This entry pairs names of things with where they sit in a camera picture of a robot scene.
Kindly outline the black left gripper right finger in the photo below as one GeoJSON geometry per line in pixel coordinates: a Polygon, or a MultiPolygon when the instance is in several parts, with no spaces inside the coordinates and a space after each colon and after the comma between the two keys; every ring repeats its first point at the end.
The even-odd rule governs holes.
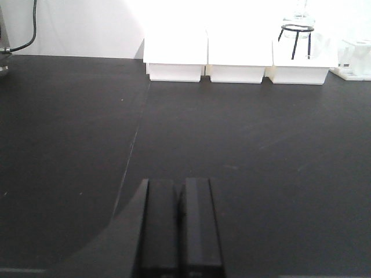
{"type": "Polygon", "coordinates": [[[181,277],[224,277],[210,182],[187,178],[179,200],[181,277]]]}

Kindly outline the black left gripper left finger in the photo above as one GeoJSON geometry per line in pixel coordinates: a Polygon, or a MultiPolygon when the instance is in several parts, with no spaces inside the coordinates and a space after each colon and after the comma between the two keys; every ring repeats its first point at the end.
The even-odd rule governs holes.
{"type": "Polygon", "coordinates": [[[132,277],[178,277],[177,194],[169,179],[143,179],[143,221],[132,277]]]}

